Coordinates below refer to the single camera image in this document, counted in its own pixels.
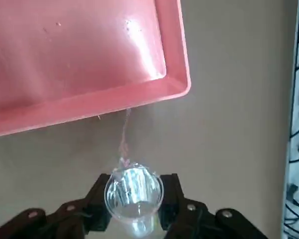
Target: glass cup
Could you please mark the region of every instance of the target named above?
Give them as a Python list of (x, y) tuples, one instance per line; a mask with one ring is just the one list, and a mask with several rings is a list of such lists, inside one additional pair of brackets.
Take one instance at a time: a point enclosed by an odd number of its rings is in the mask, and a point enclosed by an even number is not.
[(161, 179), (136, 163), (115, 169), (104, 191), (108, 211), (135, 238), (148, 236), (159, 224), (163, 196)]

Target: beige wall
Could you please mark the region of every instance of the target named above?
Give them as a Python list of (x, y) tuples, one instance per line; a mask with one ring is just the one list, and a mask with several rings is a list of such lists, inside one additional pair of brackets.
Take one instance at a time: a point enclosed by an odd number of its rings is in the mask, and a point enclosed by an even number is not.
[[(192, 77), (181, 99), (135, 109), (133, 160), (178, 173), (212, 212), (280, 235), (296, 0), (183, 0)], [(116, 164), (124, 113), (0, 138), (0, 224), (55, 210)]]

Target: screw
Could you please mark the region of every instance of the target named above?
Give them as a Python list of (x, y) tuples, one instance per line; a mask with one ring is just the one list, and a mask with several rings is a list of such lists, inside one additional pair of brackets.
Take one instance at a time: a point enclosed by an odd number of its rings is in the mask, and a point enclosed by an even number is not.
[(29, 213), (29, 215), (28, 215), (29, 218), (34, 218), (36, 216), (38, 216), (38, 213), (36, 211), (33, 211), (33, 212)]
[(73, 205), (70, 205), (66, 208), (67, 211), (72, 211), (74, 209), (75, 209), (75, 206), (73, 206)]
[(222, 215), (226, 218), (231, 218), (233, 216), (233, 214), (230, 211), (223, 211)]
[(196, 207), (195, 207), (195, 205), (193, 205), (193, 204), (188, 204), (188, 205), (187, 205), (187, 209), (189, 209), (190, 211), (195, 211), (195, 210), (196, 210)]

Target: cup rim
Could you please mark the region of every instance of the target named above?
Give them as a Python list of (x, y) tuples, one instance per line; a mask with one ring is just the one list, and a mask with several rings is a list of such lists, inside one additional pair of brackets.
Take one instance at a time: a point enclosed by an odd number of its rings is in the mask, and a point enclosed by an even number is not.
[(135, 222), (135, 221), (143, 220), (143, 219), (147, 218), (148, 216), (153, 216), (156, 212), (158, 212), (158, 210), (159, 210), (159, 208), (160, 208), (160, 206), (163, 202), (163, 199), (164, 199), (164, 185), (163, 185), (163, 181), (161, 180), (160, 176), (156, 175), (155, 173), (151, 173), (151, 174), (155, 177), (155, 179), (159, 183), (159, 186), (160, 186), (160, 189), (161, 189), (160, 199), (159, 199), (157, 205), (153, 208), (153, 210), (150, 214), (143, 215), (139, 218), (128, 218), (128, 217), (125, 217), (125, 216), (122, 216), (122, 215), (118, 215), (110, 208), (108, 200), (107, 200), (107, 190), (108, 190), (108, 188), (111, 184), (111, 179), (112, 179), (112, 176), (113, 176), (111, 174), (110, 179), (108, 180), (108, 182), (105, 185), (104, 201), (105, 201), (106, 209), (108, 210), (108, 212), (111, 214), (111, 216), (113, 218), (115, 218), (116, 220), (118, 220), (122, 223), (129, 224), (129, 223), (132, 223), (132, 222)]

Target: pink tray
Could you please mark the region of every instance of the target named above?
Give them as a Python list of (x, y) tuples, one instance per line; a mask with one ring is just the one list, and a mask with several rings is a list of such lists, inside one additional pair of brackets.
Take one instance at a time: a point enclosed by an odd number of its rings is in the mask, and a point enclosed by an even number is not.
[(0, 135), (189, 88), (180, 0), (0, 0)]

